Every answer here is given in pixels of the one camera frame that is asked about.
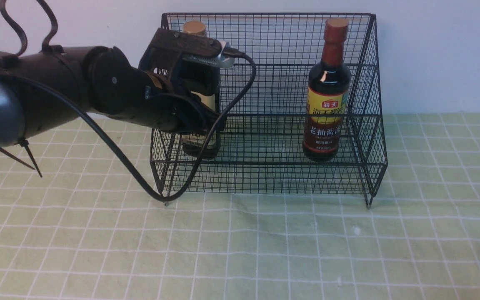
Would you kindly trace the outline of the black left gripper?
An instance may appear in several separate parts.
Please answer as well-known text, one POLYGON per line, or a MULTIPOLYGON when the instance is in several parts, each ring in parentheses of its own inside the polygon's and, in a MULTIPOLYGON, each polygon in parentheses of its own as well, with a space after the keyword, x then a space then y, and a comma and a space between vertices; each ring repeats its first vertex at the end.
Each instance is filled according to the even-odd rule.
POLYGON ((177 80, 147 71, 150 82, 138 103, 138 124, 168 133, 208 133, 218 120, 217 69, 181 69, 177 80))

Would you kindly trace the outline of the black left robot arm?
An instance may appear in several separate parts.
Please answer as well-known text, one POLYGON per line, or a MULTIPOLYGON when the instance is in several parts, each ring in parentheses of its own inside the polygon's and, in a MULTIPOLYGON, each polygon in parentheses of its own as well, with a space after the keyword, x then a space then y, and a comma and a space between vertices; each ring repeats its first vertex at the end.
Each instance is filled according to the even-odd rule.
POLYGON ((0 148, 88 113, 166 133, 207 133, 219 118, 182 83, 131 66, 117 47, 0 51, 0 148))

